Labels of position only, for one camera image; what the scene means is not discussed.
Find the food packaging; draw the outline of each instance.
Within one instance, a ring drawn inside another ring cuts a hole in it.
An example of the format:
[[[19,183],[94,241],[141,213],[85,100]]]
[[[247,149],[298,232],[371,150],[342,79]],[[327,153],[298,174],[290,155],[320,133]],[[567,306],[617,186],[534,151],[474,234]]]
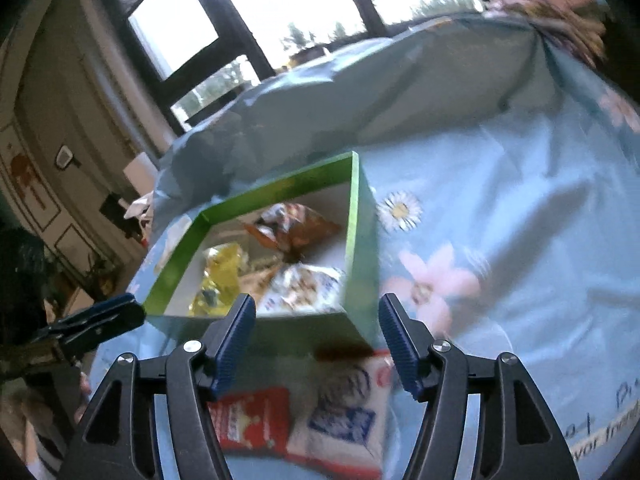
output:
[[[338,224],[295,203],[274,204],[244,228],[264,247],[285,253],[290,262],[300,258],[302,249],[340,231]]]
[[[305,396],[287,458],[345,478],[380,478],[392,371],[389,355],[328,364]]]
[[[253,450],[284,455],[289,436],[289,391],[268,388],[208,402],[222,451]]]
[[[239,269],[243,252],[232,242],[205,251],[207,263],[200,290],[191,303],[190,316],[224,316],[240,294]]]
[[[273,264],[271,267],[240,276],[240,291],[249,294],[255,303],[259,304],[281,266],[282,264]]]
[[[258,303],[258,316],[343,312],[340,293],[344,273],[333,267],[283,266]]]

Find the black window frame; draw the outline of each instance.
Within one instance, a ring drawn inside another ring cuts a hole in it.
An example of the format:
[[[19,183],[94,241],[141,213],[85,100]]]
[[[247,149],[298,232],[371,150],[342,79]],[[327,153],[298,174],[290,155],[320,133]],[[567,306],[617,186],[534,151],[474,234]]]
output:
[[[129,22],[129,17],[143,1],[137,0],[128,12],[124,13],[118,0],[101,0],[118,40],[126,50],[151,97],[178,136],[184,134],[185,131],[172,112],[171,107],[197,85],[237,57],[245,55],[260,80],[275,75],[274,67],[270,65],[254,35],[231,0],[198,0],[211,24],[216,29],[218,38],[188,59],[167,78],[162,78]],[[334,50],[338,46],[363,38],[394,36],[414,24],[414,22],[404,22],[385,25],[376,11],[373,0],[353,1],[360,13],[366,31],[326,45],[329,50]],[[234,91],[228,92],[225,96],[191,116],[187,123],[193,126],[196,122],[213,115],[222,105],[232,100],[235,95],[236,92]]]

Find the pink flower print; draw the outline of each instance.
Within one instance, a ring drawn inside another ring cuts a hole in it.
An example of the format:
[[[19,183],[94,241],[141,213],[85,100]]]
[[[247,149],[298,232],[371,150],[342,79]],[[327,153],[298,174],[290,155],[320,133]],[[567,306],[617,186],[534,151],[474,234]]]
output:
[[[480,293],[480,282],[470,270],[453,267],[451,244],[441,246],[424,262],[417,254],[401,251],[398,257],[413,281],[393,276],[382,286],[382,293],[394,293],[401,302],[414,305],[417,319],[434,337],[444,337],[451,328],[452,318],[447,296],[474,297]]]
[[[598,101],[600,108],[609,114],[611,124],[616,128],[626,122],[635,134],[640,134],[640,118],[629,102],[614,92],[611,88],[606,88],[605,93]]]

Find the cardboard box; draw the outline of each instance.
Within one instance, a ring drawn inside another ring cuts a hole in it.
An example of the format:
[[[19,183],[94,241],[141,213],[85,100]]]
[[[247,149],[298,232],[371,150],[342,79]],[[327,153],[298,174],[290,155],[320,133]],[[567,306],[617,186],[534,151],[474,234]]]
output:
[[[336,156],[201,211],[178,243],[144,302],[151,315],[185,317],[205,265],[203,250],[245,236],[238,217],[277,202],[300,202],[342,226],[305,253],[305,263],[345,272],[344,312],[259,317],[250,351],[306,355],[372,346],[378,336],[378,238],[376,203],[358,154]],[[203,329],[213,318],[201,320]],[[166,325],[167,319],[151,322]]]

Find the white flower print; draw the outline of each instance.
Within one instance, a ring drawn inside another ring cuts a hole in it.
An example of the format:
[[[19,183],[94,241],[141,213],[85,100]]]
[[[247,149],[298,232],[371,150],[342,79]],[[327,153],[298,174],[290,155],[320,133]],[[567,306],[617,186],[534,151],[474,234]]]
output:
[[[378,204],[378,219],[388,232],[410,231],[420,223],[420,201],[411,193],[390,193]]]
[[[609,114],[611,124],[616,128],[626,122],[633,133],[640,134],[640,117],[625,98],[607,87],[598,104],[602,110]]]

